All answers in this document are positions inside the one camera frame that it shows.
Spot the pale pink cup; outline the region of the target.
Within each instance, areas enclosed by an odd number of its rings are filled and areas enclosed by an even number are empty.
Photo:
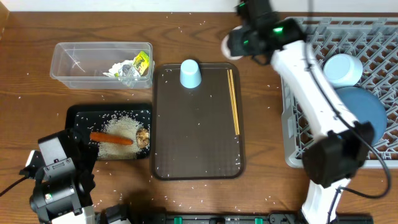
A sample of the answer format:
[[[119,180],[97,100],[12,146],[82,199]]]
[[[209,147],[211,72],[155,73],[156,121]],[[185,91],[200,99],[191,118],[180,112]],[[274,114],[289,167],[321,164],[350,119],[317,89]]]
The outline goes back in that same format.
[[[228,60],[239,60],[244,55],[242,26],[237,26],[221,42],[221,52]]]

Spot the wooden chopstick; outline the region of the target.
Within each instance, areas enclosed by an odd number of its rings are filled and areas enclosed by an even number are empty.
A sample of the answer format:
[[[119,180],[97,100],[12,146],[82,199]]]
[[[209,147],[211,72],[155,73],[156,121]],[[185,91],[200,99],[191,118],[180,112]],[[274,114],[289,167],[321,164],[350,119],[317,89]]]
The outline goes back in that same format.
[[[230,93],[231,93],[231,104],[232,104],[232,110],[233,110],[233,116],[234,116],[234,128],[235,128],[235,133],[236,135],[240,135],[239,131],[239,119],[238,119],[238,110],[237,110],[237,105],[236,105],[236,94],[235,94],[235,88],[234,88],[234,79],[233,79],[233,71],[230,69],[228,71],[229,74],[229,85],[230,85]]]
[[[230,100],[231,100],[231,109],[232,109],[232,114],[233,114],[234,131],[235,131],[235,135],[239,135],[239,123],[238,123],[238,117],[236,115],[237,109],[236,109],[236,100],[235,100],[233,77],[232,77],[231,69],[227,70],[227,76],[228,76],[228,85],[229,85],[229,95],[230,95]]]

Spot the light blue rice bowl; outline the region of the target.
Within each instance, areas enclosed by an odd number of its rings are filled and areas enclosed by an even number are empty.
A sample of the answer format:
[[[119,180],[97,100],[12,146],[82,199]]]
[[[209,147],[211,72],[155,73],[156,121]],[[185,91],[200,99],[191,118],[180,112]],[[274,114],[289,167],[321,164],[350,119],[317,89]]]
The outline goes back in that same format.
[[[352,55],[337,54],[326,61],[323,73],[334,88],[355,86],[363,74],[363,65]]]

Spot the light blue cup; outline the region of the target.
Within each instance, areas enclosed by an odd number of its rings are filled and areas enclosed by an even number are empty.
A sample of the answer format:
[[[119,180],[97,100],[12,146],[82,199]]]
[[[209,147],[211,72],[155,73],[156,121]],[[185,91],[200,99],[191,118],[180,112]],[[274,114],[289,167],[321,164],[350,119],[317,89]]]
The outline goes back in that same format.
[[[201,83],[199,65],[192,59],[184,60],[180,66],[180,83],[185,88],[196,88]]]

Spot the dark blue plate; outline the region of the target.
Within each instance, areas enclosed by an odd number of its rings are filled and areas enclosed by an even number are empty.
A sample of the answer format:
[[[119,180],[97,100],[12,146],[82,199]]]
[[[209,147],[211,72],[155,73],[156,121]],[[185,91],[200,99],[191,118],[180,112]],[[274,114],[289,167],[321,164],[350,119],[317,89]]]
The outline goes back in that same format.
[[[375,145],[383,137],[387,128],[387,115],[382,103],[376,96],[362,88],[351,86],[335,91],[360,123],[371,123],[374,129],[371,145]]]

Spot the green foil snack wrapper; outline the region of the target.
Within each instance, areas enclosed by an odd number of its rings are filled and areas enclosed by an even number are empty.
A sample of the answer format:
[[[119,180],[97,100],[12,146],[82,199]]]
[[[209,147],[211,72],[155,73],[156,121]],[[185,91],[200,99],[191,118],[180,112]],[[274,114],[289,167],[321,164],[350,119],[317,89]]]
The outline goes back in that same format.
[[[149,56],[144,51],[140,51],[132,61],[134,68],[143,76],[149,68]]]

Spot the white napkin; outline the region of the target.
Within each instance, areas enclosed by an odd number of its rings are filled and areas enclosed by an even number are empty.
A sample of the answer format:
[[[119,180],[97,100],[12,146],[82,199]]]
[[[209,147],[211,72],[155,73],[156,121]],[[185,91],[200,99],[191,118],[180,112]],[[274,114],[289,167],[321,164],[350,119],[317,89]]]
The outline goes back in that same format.
[[[103,72],[103,75],[116,78],[128,87],[134,86],[141,77],[141,74],[134,68],[132,60],[115,63],[107,72]]]

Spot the orange carrot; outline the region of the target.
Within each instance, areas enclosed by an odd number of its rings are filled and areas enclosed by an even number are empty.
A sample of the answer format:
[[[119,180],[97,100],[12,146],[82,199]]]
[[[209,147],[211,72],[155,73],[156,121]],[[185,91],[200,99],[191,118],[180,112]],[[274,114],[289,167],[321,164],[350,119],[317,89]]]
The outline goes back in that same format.
[[[129,146],[134,143],[133,140],[128,138],[123,138],[120,136],[115,136],[107,133],[99,133],[99,132],[90,133],[90,139],[96,142],[106,142],[106,143],[120,144],[125,146]]]

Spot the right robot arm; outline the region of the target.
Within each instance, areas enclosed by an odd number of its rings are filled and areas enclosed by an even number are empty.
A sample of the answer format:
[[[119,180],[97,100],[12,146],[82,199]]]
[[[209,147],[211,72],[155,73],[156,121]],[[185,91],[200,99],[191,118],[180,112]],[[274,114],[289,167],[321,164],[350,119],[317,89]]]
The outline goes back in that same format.
[[[306,33],[294,19],[279,19],[269,1],[241,1],[243,25],[229,33],[227,57],[265,56],[288,84],[306,116],[314,143],[302,155],[310,179],[301,214],[307,223],[336,220],[340,193],[363,166],[373,140],[370,123],[361,124],[344,105],[315,60]]]

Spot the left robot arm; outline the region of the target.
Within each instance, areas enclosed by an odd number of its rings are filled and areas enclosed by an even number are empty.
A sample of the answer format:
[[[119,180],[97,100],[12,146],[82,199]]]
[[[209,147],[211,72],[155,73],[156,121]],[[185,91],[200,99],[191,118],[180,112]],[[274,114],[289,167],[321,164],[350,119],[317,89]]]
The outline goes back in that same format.
[[[84,143],[76,129],[38,140],[19,174],[35,180],[29,204],[40,223],[95,223],[90,192],[98,148]]]

